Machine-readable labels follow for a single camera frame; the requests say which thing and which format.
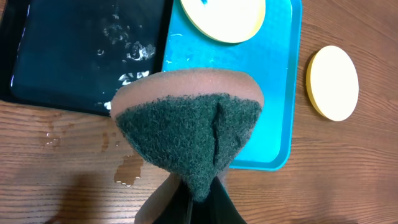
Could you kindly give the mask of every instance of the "tan foam layer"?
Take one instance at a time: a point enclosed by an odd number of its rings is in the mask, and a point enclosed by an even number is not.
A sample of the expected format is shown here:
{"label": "tan foam layer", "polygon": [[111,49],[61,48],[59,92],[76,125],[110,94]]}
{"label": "tan foam layer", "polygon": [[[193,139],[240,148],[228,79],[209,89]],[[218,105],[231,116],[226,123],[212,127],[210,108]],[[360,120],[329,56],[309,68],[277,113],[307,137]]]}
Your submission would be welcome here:
{"label": "tan foam layer", "polygon": [[264,105],[260,87],[248,74],[201,68],[156,73],[120,88],[111,102],[111,116],[115,118],[127,108],[165,96],[213,93],[228,93]]}

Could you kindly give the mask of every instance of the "scouring pad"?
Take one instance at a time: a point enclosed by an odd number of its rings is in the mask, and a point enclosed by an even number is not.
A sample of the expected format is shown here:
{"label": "scouring pad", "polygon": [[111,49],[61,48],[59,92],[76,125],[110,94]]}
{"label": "scouring pad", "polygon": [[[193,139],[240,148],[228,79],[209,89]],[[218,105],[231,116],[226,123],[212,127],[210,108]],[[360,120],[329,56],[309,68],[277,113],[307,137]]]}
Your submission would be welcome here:
{"label": "scouring pad", "polygon": [[249,140],[264,98],[247,74],[195,69],[156,73],[121,88],[111,116],[148,162],[177,174],[193,199]]}

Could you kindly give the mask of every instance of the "black tray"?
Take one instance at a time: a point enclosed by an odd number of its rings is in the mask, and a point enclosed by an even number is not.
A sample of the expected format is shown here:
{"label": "black tray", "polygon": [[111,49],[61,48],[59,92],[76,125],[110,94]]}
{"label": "black tray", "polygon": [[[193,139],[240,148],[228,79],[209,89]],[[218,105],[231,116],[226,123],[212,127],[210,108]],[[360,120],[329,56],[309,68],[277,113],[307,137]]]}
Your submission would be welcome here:
{"label": "black tray", "polygon": [[172,0],[8,0],[0,100],[109,115],[104,103],[122,74],[133,82],[161,71],[171,8]]}

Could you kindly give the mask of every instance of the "white disc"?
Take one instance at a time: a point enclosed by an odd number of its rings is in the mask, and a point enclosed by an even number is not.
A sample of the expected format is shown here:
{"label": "white disc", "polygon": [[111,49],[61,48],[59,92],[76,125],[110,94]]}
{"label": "white disc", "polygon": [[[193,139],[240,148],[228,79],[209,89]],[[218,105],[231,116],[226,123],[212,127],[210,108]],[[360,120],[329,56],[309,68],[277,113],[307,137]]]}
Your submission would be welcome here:
{"label": "white disc", "polygon": [[307,70],[307,90],[315,109],[323,116],[342,121],[358,101],[358,75],[353,61],[339,47],[322,48]]}
{"label": "white disc", "polygon": [[253,37],[266,15],[265,0],[181,0],[191,22],[212,39],[240,43]]}

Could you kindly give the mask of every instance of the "wood grain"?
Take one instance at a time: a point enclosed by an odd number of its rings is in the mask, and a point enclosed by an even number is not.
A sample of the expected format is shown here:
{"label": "wood grain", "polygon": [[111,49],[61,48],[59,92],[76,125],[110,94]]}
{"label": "wood grain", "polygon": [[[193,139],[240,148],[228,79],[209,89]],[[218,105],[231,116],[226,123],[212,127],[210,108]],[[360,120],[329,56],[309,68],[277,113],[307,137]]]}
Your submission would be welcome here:
{"label": "wood grain", "polygon": [[[303,5],[290,159],[277,172],[231,170],[229,194],[248,223],[396,223],[398,1]],[[345,49],[359,76],[358,106],[338,123],[316,113],[304,85],[326,45]],[[168,173],[136,156],[124,164],[133,154],[107,118],[0,103],[0,223],[134,222]],[[130,187],[114,182],[126,166],[141,169]]]}

